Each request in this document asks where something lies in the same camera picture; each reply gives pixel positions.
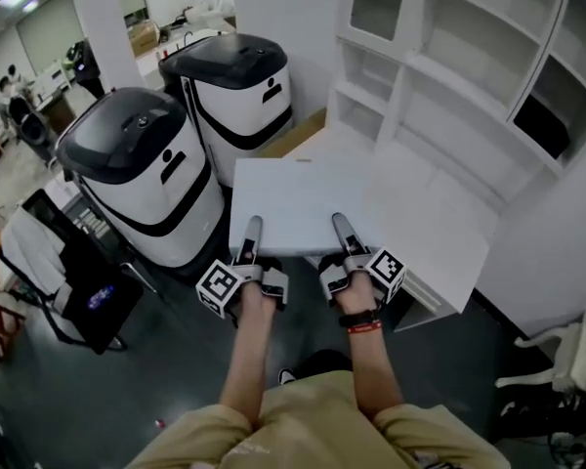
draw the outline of black shoe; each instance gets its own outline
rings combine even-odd
[[[296,380],[297,379],[295,378],[295,375],[293,375],[293,371],[289,368],[283,368],[277,375],[277,381],[280,386],[288,384],[289,382],[295,382]]]

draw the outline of wrist strap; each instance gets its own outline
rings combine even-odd
[[[356,326],[351,326],[348,328],[348,333],[364,333],[364,332],[372,332],[373,330],[378,330],[382,328],[382,322],[376,320],[372,323],[363,323],[357,324]]]
[[[362,313],[354,315],[344,315],[339,318],[339,324],[346,328],[351,328],[360,324],[369,324],[378,320],[378,310],[368,309]]]

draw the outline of shirt sleeve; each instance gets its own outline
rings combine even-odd
[[[232,408],[211,405],[183,415],[126,469],[187,469],[195,462],[219,464],[252,434],[247,418]]]
[[[398,451],[436,456],[461,469],[510,469],[497,449],[444,406],[399,405],[381,411],[373,424]]]

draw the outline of black bracelet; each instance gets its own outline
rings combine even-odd
[[[378,319],[377,309],[368,309],[354,315],[344,315],[339,318],[339,324],[345,328],[352,328],[359,324],[373,323]]]

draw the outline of black stripe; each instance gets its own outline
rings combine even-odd
[[[282,92],[282,86],[278,83],[275,87],[269,89],[265,94],[263,94],[263,104],[280,92]]]
[[[167,165],[160,173],[160,182],[165,184],[179,165],[185,161],[185,158],[185,154],[182,151],[179,151],[178,154],[174,156],[174,159],[169,162],[169,165]]]
[[[204,140],[202,138],[202,132],[199,130],[199,122],[197,121],[197,115],[195,114],[195,104],[193,103],[193,94],[191,93],[191,88],[188,84],[188,81],[185,82],[185,92],[187,92],[189,117],[193,122],[193,127],[195,127],[195,130],[197,131],[199,140],[201,141],[202,145],[205,146]]]
[[[272,123],[270,123],[267,127],[262,128],[256,134],[251,136],[241,136],[239,134],[235,134],[232,130],[228,129],[220,122],[218,122],[215,118],[213,118],[207,111],[204,109],[202,104],[200,103],[197,97],[197,90],[195,89],[195,81],[190,79],[189,81],[190,89],[191,89],[191,97],[197,109],[197,112],[204,118],[206,123],[208,123],[215,131],[222,136],[222,138],[230,145],[233,145],[237,149],[243,150],[251,150],[256,149],[259,146],[262,146],[266,143],[269,138],[275,134],[278,130],[280,130],[286,122],[291,119],[293,114],[293,108],[291,105],[287,109],[285,109]]]
[[[208,158],[204,158],[204,166],[197,176],[197,179],[195,179],[195,182],[188,189],[187,194],[183,196],[183,199],[181,199],[178,205],[176,205],[176,208],[172,210],[172,213],[158,224],[142,224],[138,223],[134,219],[126,217],[116,210],[113,210],[108,205],[106,205],[106,203],[100,200],[94,191],[89,187],[89,185],[87,185],[84,179],[82,180],[82,184],[85,188],[87,188],[87,191],[92,195],[92,197],[101,203],[106,208],[106,210],[113,214],[117,219],[130,226],[133,230],[138,231],[139,233],[143,233],[144,235],[161,237],[168,235],[178,227],[178,225],[187,215],[187,212],[190,211],[190,209],[195,204],[195,201],[202,194],[204,188],[206,188],[210,178],[211,165],[208,161]]]

